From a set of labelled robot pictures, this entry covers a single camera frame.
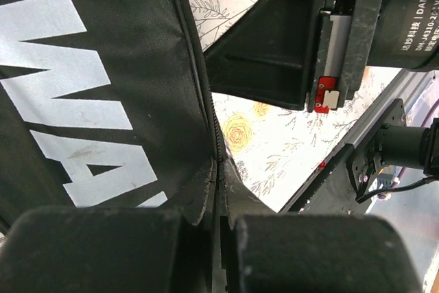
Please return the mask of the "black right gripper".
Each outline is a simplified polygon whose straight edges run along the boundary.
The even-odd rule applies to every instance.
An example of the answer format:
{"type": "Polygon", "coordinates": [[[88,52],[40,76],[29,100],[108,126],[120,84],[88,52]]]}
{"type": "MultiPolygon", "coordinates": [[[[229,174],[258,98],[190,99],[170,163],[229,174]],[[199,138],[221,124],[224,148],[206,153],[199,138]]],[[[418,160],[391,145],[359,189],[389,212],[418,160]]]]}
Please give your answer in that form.
{"type": "Polygon", "coordinates": [[[438,68],[438,0],[316,0],[316,54],[307,94],[310,112],[343,107],[359,90],[366,67],[414,72],[438,68]],[[326,86],[323,78],[329,78],[326,86]]]}

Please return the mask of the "black Crossway racket cover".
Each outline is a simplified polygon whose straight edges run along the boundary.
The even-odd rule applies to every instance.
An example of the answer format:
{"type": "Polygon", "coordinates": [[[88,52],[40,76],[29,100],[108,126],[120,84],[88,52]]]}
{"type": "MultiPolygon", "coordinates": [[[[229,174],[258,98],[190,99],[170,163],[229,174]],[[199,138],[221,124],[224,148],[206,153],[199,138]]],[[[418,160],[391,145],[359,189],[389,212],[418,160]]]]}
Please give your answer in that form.
{"type": "Polygon", "coordinates": [[[43,206],[187,207],[222,140],[189,0],[1,0],[1,232],[43,206]]]}

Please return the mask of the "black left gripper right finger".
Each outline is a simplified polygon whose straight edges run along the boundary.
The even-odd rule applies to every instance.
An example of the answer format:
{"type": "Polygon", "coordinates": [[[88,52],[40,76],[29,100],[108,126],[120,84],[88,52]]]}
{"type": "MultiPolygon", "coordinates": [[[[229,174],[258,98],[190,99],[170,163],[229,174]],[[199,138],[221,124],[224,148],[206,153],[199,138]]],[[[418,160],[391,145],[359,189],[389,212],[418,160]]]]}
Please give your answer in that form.
{"type": "Polygon", "coordinates": [[[397,231],[367,215],[278,214],[219,167],[222,265],[229,292],[420,292],[397,231]]]}

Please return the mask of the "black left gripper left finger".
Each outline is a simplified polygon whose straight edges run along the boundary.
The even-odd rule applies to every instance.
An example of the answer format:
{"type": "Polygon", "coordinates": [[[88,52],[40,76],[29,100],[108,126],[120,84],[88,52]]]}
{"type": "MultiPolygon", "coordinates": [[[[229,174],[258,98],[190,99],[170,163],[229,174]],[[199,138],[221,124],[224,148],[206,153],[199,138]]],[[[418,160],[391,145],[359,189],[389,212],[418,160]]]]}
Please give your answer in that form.
{"type": "Polygon", "coordinates": [[[210,292],[217,164],[159,207],[40,207],[1,250],[2,292],[210,292]]]}

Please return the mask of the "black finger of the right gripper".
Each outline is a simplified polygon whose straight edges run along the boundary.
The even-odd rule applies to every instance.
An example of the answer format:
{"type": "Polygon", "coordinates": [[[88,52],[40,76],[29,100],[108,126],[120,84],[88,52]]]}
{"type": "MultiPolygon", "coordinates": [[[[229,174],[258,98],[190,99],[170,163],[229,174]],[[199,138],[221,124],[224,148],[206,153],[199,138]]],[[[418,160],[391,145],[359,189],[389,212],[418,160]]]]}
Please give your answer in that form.
{"type": "Polygon", "coordinates": [[[324,2],[258,0],[205,51],[211,90],[303,110],[324,2]]]}

